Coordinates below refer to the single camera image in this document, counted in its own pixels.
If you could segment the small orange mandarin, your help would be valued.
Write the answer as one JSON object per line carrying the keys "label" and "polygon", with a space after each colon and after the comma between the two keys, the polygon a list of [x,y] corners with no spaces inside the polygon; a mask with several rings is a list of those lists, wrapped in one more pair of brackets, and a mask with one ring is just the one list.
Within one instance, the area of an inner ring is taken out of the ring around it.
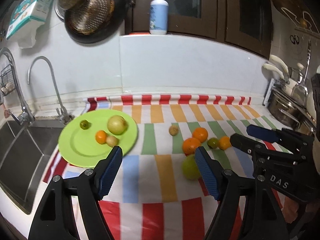
{"label": "small orange mandarin", "polygon": [[99,130],[95,134],[96,142],[101,144],[101,145],[106,143],[106,139],[107,139],[107,133],[105,131],[103,131],[103,130]]}

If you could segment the yellowish brown round fruit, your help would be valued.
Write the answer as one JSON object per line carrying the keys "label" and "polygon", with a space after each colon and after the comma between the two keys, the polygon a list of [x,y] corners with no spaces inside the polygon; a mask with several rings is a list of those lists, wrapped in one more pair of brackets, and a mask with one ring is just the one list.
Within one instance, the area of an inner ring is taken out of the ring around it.
{"label": "yellowish brown round fruit", "polygon": [[106,144],[110,147],[114,147],[114,146],[117,146],[119,143],[119,139],[112,136],[112,135],[108,135],[106,137]]}

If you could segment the small green fruit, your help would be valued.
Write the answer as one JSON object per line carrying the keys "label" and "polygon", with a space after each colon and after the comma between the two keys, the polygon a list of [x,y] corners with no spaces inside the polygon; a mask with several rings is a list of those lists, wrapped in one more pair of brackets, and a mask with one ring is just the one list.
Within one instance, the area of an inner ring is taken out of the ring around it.
{"label": "small green fruit", "polygon": [[87,120],[82,120],[80,122],[80,128],[83,130],[89,129],[90,128],[90,123]]}

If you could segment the small brownish kiwi fruit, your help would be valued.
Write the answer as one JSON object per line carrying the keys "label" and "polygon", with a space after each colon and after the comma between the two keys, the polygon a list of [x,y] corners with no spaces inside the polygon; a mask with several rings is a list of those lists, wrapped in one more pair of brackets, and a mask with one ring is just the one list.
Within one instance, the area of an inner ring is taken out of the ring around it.
{"label": "small brownish kiwi fruit", "polygon": [[176,136],[176,135],[178,135],[178,133],[179,133],[179,127],[178,126],[176,126],[176,125],[171,125],[170,127],[169,127],[169,134],[171,135],[171,136]]}

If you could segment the green apple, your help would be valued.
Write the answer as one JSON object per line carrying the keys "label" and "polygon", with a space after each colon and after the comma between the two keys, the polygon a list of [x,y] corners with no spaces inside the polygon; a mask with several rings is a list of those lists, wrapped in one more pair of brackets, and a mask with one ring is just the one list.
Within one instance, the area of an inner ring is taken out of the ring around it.
{"label": "green apple", "polygon": [[107,122],[108,130],[115,135],[121,135],[127,130],[128,124],[120,115],[114,115]]}

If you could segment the stainless steel pot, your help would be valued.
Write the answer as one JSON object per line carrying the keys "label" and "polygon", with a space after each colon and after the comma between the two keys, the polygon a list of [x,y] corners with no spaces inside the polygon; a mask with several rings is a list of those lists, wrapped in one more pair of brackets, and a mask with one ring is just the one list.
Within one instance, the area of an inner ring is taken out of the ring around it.
{"label": "stainless steel pot", "polygon": [[292,129],[301,126],[300,111],[275,90],[271,91],[267,108],[271,115],[285,126],[291,127]]}

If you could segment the metal spatula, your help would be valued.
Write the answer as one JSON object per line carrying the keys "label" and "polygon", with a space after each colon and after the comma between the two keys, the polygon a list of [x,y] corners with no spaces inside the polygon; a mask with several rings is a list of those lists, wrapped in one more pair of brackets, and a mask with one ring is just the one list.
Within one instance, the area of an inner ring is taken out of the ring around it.
{"label": "metal spatula", "polygon": [[305,74],[303,76],[302,81],[295,85],[291,93],[291,97],[293,98],[293,100],[295,100],[295,102],[302,107],[306,106],[306,101],[309,94],[309,91],[305,82],[306,82],[306,77],[307,77],[309,66],[310,66],[311,47],[312,47],[311,40],[308,40]]}

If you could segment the white dish rack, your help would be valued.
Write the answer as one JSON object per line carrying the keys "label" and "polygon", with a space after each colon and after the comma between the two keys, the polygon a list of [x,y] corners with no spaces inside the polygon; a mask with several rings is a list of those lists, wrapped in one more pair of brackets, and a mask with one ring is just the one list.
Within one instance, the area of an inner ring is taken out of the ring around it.
{"label": "white dish rack", "polygon": [[275,83],[275,79],[272,78],[269,82],[269,85],[268,85],[268,88],[266,90],[266,93],[265,93],[265,96],[264,96],[264,100],[263,100],[263,103],[262,105],[267,107],[268,106],[268,101],[270,99],[270,96],[271,96],[271,90],[272,88],[274,87],[274,83]]}

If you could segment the stainless steel sink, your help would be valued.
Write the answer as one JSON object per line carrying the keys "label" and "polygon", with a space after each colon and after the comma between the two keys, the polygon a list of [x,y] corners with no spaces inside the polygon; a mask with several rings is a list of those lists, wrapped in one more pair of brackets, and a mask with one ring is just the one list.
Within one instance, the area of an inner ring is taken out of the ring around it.
{"label": "stainless steel sink", "polygon": [[1,189],[26,214],[63,128],[50,119],[30,125],[9,120],[1,127]]}

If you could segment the lime green plate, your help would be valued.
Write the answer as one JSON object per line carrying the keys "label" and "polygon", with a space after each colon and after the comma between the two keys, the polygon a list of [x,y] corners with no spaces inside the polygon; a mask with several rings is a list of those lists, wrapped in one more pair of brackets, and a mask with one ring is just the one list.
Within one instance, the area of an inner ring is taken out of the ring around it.
{"label": "lime green plate", "polygon": [[[129,153],[138,136],[136,122],[128,114],[121,111],[98,109],[76,117],[63,128],[58,140],[58,149],[61,156],[74,166],[95,167],[112,150],[106,143],[102,145],[97,143],[95,134],[97,131],[103,130],[107,135],[112,135],[107,128],[107,122],[114,115],[122,116],[128,124],[127,130],[123,134],[114,136],[119,139],[119,147],[122,149],[123,155]],[[80,128],[82,120],[87,120],[90,123],[89,129],[83,130]]]}

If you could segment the large chrome pull faucet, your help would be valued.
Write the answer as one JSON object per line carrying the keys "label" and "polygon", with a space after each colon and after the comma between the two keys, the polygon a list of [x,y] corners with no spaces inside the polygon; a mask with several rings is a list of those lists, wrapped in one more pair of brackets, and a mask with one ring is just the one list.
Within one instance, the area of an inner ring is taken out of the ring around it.
{"label": "large chrome pull faucet", "polygon": [[14,57],[13,57],[11,51],[6,47],[1,48],[1,56],[3,56],[3,55],[8,59],[9,64],[11,66],[12,77],[14,80],[15,88],[16,88],[17,95],[20,100],[21,109],[22,109],[22,113],[18,116],[16,116],[11,110],[8,110],[8,112],[19,125],[22,125],[23,123],[31,124],[35,121],[35,117],[33,116],[32,112],[30,110],[30,107],[27,104],[27,102],[24,98],[24,95],[22,93],[20,83],[19,83],[19,80],[17,77],[16,64],[15,64]]}

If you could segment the white blue pump bottle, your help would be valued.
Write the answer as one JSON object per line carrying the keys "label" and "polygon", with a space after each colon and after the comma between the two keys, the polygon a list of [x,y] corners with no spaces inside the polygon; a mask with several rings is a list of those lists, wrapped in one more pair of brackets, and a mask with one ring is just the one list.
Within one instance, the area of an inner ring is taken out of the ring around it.
{"label": "white blue pump bottle", "polygon": [[150,24],[151,35],[165,35],[168,30],[169,4],[166,0],[152,0],[150,3]]}

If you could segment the black wok pan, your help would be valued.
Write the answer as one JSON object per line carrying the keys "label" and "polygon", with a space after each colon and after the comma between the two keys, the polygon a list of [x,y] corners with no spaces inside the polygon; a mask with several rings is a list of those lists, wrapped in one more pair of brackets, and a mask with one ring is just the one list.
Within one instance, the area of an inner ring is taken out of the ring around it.
{"label": "black wok pan", "polygon": [[68,13],[71,9],[65,10],[65,28],[69,36],[76,42],[84,44],[100,42],[111,36],[120,27],[121,23],[123,22],[126,16],[128,8],[129,0],[115,0],[115,8],[110,20],[107,23],[103,24],[103,26],[100,29],[98,29],[95,33],[90,35],[81,35],[79,33],[71,31],[66,25]]}

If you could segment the white handled utensil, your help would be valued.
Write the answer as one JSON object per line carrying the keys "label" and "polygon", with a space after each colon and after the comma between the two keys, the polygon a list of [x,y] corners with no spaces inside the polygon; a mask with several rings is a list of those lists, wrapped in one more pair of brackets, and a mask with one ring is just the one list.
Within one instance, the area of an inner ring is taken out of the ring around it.
{"label": "white handled utensil", "polygon": [[277,73],[281,79],[285,79],[284,74],[281,70],[279,70],[276,66],[269,64],[269,63],[264,63],[263,68],[266,70],[272,71],[274,73]]}
{"label": "white handled utensil", "polygon": [[270,55],[270,61],[276,62],[276,63],[280,64],[281,67],[282,67],[283,70],[284,70],[284,73],[285,73],[287,76],[289,76],[289,68],[288,68],[287,64],[286,64],[281,58],[279,58],[279,57],[276,56],[276,55],[271,54],[271,55]]}

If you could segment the white handled utensil upper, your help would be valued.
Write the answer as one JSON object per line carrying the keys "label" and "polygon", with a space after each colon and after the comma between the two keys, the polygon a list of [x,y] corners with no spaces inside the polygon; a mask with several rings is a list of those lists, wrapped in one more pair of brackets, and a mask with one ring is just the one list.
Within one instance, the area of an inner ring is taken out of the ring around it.
{"label": "white handled utensil upper", "polygon": [[276,62],[276,63],[280,64],[281,67],[282,67],[283,70],[284,70],[284,73],[285,73],[287,76],[289,76],[289,68],[288,68],[287,64],[286,64],[281,58],[279,58],[279,57],[276,56],[276,55],[271,54],[271,55],[270,55],[270,61]]}

